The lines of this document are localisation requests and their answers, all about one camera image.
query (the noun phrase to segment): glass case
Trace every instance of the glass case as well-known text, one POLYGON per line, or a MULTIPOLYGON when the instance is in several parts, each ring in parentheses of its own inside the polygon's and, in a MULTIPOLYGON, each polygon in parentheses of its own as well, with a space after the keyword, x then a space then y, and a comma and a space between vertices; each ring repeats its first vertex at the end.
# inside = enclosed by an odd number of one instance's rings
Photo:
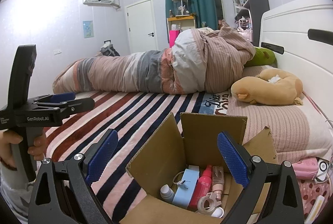
POLYGON ((174 3, 175 17, 185 17, 190 15, 189 0, 172 0, 174 3))

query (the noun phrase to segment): pink bag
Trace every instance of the pink bag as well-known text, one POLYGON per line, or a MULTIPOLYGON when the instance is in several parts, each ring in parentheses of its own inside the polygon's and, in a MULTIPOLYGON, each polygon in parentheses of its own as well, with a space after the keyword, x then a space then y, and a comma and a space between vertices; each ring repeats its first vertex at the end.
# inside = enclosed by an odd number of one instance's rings
POLYGON ((293 163, 297 179, 313 180, 319 170, 318 160, 315 157, 308 157, 293 163))
POLYGON ((174 45, 174 41, 176 41, 179 34, 180 31, 169 31, 169 41, 170 41, 169 47, 172 47, 174 45))

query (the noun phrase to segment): human hand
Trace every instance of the human hand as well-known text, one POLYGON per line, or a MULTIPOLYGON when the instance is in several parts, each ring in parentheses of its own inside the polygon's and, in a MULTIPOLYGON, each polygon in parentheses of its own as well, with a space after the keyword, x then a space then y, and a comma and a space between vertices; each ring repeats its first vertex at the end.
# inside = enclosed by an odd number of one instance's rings
MULTIPOLYGON (((0 131, 0 158, 9 166, 16 168, 15 161, 12 155, 10 144, 19 144, 23 138, 14 131, 0 131)), ((44 151, 47 147, 47 139, 45 131, 43 134, 34 140, 34 146, 29 147, 28 153, 34 156, 36 161, 44 159, 44 151)))

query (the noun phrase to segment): white headboard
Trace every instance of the white headboard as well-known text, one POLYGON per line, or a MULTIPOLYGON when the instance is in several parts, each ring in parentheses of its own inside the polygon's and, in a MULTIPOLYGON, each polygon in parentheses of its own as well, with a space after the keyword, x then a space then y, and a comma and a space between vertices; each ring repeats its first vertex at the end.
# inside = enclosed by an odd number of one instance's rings
POLYGON ((278 68, 303 82, 304 91, 333 120, 333 46, 309 40, 310 28, 333 31, 332 0, 296 0, 265 12, 261 42, 284 47, 278 68))

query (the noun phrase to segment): striped blanket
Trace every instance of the striped blanket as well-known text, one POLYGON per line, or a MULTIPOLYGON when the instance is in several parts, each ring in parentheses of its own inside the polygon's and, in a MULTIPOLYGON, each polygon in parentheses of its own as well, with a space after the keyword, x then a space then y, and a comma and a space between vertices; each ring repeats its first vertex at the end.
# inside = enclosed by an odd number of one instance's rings
POLYGON ((130 178, 125 167, 153 134, 169 112, 174 113, 180 132, 181 112, 226 114, 228 92, 168 95, 158 93, 90 92, 95 108, 72 115, 61 127, 46 129, 49 142, 47 157, 53 161, 70 159, 97 142, 108 128, 118 131, 119 143, 100 180, 92 189, 110 218, 118 223, 136 206, 145 192, 130 178))
POLYGON ((253 45, 223 22, 220 31, 186 30, 162 51, 78 60, 55 79, 53 91, 218 93, 241 78, 254 54, 253 45))

